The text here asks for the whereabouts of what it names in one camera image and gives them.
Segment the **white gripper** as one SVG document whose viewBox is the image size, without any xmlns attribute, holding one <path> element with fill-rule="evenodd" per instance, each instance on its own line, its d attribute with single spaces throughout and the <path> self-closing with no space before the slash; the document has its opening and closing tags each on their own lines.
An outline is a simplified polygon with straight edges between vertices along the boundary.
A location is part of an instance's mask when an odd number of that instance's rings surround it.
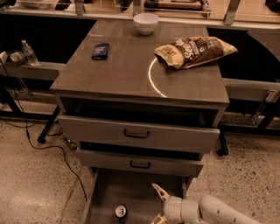
<svg viewBox="0 0 280 224">
<path fill-rule="evenodd" d="M 198 224 L 201 221 L 200 206 L 197 201 L 170 196 L 168 192 L 159 185 L 155 183 L 151 185 L 164 202 L 164 216 L 158 214 L 152 220 L 151 224 Z"/>
</svg>

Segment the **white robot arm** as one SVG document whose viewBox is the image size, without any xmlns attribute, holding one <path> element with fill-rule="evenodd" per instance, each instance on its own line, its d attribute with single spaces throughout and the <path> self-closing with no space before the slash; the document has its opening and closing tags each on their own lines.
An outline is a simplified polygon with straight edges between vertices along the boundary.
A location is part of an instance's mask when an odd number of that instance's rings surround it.
<svg viewBox="0 0 280 224">
<path fill-rule="evenodd" d="M 155 183 L 151 185 L 163 202 L 163 212 L 151 224 L 261 224 L 212 195 L 199 201 L 182 199 Z"/>
</svg>

